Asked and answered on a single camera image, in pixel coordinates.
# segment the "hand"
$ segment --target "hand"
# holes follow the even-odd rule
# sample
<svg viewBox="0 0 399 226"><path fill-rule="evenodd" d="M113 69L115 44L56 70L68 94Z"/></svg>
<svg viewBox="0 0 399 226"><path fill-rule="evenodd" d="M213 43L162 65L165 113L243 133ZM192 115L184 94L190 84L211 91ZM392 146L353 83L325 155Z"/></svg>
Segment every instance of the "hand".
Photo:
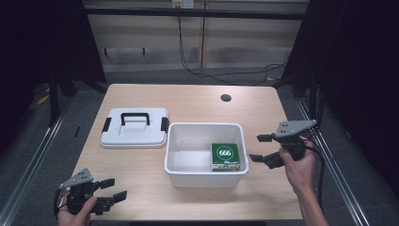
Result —
<svg viewBox="0 0 399 226"><path fill-rule="evenodd" d="M88 199L77 215L71 214L67 205L62 206L57 215L58 226L88 226L90 224L90 211L96 202L97 197Z"/></svg>
<svg viewBox="0 0 399 226"><path fill-rule="evenodd" d="M313 144L310 141L304 137L301 138L304 139L307 147L313 148ZM312 189L314 153L310 150L305 150L304 157L298 161L294 161L291 154L283 148L279 149L279 155L284 161L285 172L294 192L297 193L303 189Z"/></svg>

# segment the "black curtain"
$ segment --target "black curtain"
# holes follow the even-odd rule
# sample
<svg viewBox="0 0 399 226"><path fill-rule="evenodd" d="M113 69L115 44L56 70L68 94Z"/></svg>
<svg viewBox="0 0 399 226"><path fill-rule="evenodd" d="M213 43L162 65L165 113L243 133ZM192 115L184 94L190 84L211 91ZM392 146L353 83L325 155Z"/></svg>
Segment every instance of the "black curtain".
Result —
<svg viewBox="0 0 399 226"><path fill-rule="evenodd" d="M83 14L43 13L39 8L82 8L80 0L15 1L0 9L0 128L2 152L18 130L33 89L51 72L62 88L73 79L105 82L97 46Z"/></svg>
<svg viewBox="0 0 399 226"><path fill-rule="evenodd" d="M340 10L326 25L304 21L284 75L306 68L294 83L300 94L315 74L328 105L399 197L399 2L311 1L310 7L329 14L324 2Z"/></svg>

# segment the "black handle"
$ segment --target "black handle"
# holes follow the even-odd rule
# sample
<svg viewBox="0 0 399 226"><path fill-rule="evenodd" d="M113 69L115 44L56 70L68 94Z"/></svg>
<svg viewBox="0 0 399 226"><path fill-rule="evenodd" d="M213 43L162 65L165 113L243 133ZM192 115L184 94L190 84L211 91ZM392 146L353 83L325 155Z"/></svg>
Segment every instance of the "black handle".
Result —
<svg viewBox="0 0 399 226"><path fill-rule="evenodd" d="M125 125L125 117L146 117L147 125L150 125L150 115L149 113L121 113L120 119L122 120L122 125Z"/></svg>

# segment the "white plastic bin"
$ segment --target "white plastic bin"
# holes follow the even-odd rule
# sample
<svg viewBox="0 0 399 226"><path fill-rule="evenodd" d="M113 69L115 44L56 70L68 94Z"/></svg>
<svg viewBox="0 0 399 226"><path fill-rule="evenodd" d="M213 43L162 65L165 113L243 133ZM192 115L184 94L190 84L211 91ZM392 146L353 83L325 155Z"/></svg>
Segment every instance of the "white plastic bin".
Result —
<svg viewBox="0 0 399 226"><path fill-rule="evenodd" d="M212 171L212 143L237 144L238 171ZM174 186L236 187L248 170L244 134L239 124L175 122L169 126L165 171Z"/></svg>

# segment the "dark floor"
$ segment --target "dark floor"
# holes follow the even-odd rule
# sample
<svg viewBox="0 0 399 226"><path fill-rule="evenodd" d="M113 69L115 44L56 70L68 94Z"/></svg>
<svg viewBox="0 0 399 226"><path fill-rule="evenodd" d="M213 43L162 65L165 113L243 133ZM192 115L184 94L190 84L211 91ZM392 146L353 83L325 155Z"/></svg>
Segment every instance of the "dark floor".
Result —
<svg viewBox="0 0 399 226"><path fill-rule="evenodd" d="M230 70L208 70L208 73L220 73ZM264 79L264 75L239 75L235 77L220 76L234 84L252 85ZM160 83L160 84L202 84L225 85L212 78L198 78L184 70L169 70L145 73L108 73L109 83ZM269 85L264 81L261 86ZM63 121L56 131L54 140L49 144L43 161L37 165L37 172L31 175L31 184L26 193L13 194L18 190L21 178L29 173L27 166L40 146L40 143L49 130L50 115L49 102L36 105L42 93L35 94L35 100L27 110L20 133L8 149L7 155L0 160L0 208L9 205L10 197L21 195L22 202L17 205L17 212L11 215L11 225L55 225L52 202L53 194L58 185L68 179L74 169L79 154L85 144L91 124L97 114L102 99L100 92L77 83L78 92L75 97L68 99L60 95L61 109L66 110ZM297 99L292 95L290 86L278 89L288 120L302 120L303 116L297 106ZM399 201L392 194L389 187L378 173L364 159L361 149L356 142L346 136L346 131L339 119L326 106L322 126L320 128L335 161L338 163L346 182L352 188L353 194L359 201L369 225L396 225L399 222ZM323 184L323 200L325 213L330 225L357 225L348 210L339 187L331 177L330 171L325 172ZM210 222L197 222L203 225L212 225ZM94 222L94 225L129 225L128 222ZM137 222L132 225L154 225L149 222ZM223 225L237 225L237 222L227 222ZM302 220L275 220L267 221L268 226L304 225Z"/></svg>

